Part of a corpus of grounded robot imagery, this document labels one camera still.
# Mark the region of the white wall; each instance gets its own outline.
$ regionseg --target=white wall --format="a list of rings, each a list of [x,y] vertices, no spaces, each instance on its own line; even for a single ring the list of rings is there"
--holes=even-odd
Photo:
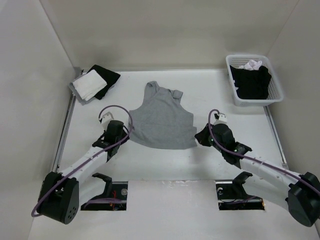
[[[0,3],[0,238],[24,240],[74,70],[38,0]]]
[[[300,0],[268,57],[286,94],[271,112],[288,165],[320,179],[319,13],[319,0]]]
[[[298,0],[40,0],[74,66],[225,68],[267,54]]]

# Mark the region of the black fabric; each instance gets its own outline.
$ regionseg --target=black fabric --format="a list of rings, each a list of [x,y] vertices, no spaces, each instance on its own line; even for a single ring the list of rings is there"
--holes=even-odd
[[[201,132],[198,132],[194,135],[195,139],[197,139],[198,143],[205,147],[211,147],[212,144],[209,142],[210,132],[208,128],[208,123],[205,125],[204,129]]]
[[[88,73],[92,70],[95,70],[106,81],[106,86],[94,95],[96,99],[101,100],[106,95],[107,91],[118,81],[120,74],[98,65],[91,67]]]
[[[237,95],[241,99],[267,99],[268,86],[271,80],[268,68],[261,66],[259,70],[237,69],[230,66],[234,85],[238,87]]]

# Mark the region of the white table surface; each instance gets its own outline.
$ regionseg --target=white table surface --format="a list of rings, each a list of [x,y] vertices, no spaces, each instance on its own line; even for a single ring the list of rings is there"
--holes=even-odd
[[[64,151],[63,170],[82,157],[102,134],[98,121],[100,110],[121,105],[128,110],[143,101],[146,83],[157,81],[161,87],[183,92],[181,105],[194,114],[194,126],[201,131],[211,109],[225,113],[236,141],[250,146],[257,157],[281,166],[282,157],[272,135],[263,107],[237,107],[224,70],[124,71],[116,85],[102,100],[87,105],[76,101]],[[116,120],[128,124],[127,114],[109,109]],[[114,181],[129,180],[222,180],[233,179],[241,170],[228,164],[213,147],[186,150],[149,148],[132,141],[99,170]]]
[[[149,81],[184,92],[181,105],[194,114],[198,132],[206,125],[209,111],[219,109],[226,114],[237,141],[250,146],[257,157],[281,166],[281,154],[264,109],[234,106],[225,71],[120,74],[121,78],[103,100],[85,106],[76,102],[61,170],[82,157],[102,134],[98,122],[100,110],[114,104],[128,110],[138,108]],[[128,123],[122,110],[111,111],[116,119]],[[213,147],[164,150],[128,141],[97,172],[114,181],[129,181],[127,211],[79,211],[68,225],[37,217],[29,240],[319,240],[315,226],[299,224],[287,211],[267,201],[265,211],[219,211],[213,180],[233,179],[241,170],[226,163]]]

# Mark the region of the black folded cloth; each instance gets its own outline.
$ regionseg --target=black folded cloth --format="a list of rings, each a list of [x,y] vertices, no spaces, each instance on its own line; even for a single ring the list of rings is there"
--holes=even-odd
[[[234,85],[238,87],[237,95],[241,99],[267,99],[268,86],[272,76],[268,68],[261,66],[259,70],[237,69],[230,66]]]
[[[107,91],[118,81],[120,74],[98,65],[93,65],[88,73],[92,70],[95,70],[106,81],[106,86],[94,95],[96,99],[101,100],[106,95]]]

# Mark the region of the white enclosure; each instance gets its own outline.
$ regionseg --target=white enclosure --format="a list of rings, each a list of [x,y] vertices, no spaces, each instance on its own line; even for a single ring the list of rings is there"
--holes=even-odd
[[[222,218],[231,219],[236,233],[230,235],[230,226],[215,217],[221,213],[216,211],[211,185],[240,171],[226,164],[214,149],[202,147],[180,153],[146,149],[144,154],[136,143],[124,145],[118,162],[101,170],[130,181],[133,201],[127,212],[81,212],[67,226],[42,217],[33,222],[30,216],[41,182],[54,164],[71,97],[67,85],[79,69],[88,70],[94,64],[123,71],[122,77],[130,76],[137,84],[131,79],[126,85],[122,78],[103,101],[84,107],[76,102],[61,168],[87,151],[99,135],[100,108],[108,104],[130,110],[138,107],[147,78],[158,78],[164,87],[184,92],[181,103],[195,113],[198,130],[206,124],[209,110],[219,108],[227,114],[236,139],[253,146],[261,157],[281,165],[284,153],[291,170],[320,177],[319,12],[318,0],[0,0],[0,238],[80,240],[98,233],[98,237],[118,239],[188,239],[188,233],[189,239],[319,239],[315,227],[298,225],[268,202],[265,213],[225,213]],[[241,53],[267,56],[278,75],[285,97],[270,106],[278,136],[262,107],[234,106],[225,58]],[[162,70],[163,75],[153,74],[155,70]],[[201,89],[193,85],[193,79]],[[208,85],[215,88],[214,94]],[[126,96],[133,86],[132,100],[116,95]],[[75,120],[86,111],[86,117]],[[126,121],[120,111],[115,115]],[[83,133],[80,140],[77,132],[82,125],[92,129],[92,135]],[[132,161],[140,159],[138,168],[130,162],[134,151]],[[154,154],[163,162],[150,166],[146,155]],[[165,165],[170,157],[174,158],[172,168]],[[197,181],[185,186],[170,180]],[[155,212],[146,204],[141,213],[143,189],[151,191],[149,201],[169,208],[162,206],[161,212]],[[200,203],[189,192],[202,197]],[[175,200],[167,202],[161,197],[166,194]],[[141,216],[144,226],[138,218],[128,220],[135,216]],[[184,221],[175,224],[179,219]],[[271,228],[274,232],[268,235]],[[116,235],[106,230],[122,232]]]

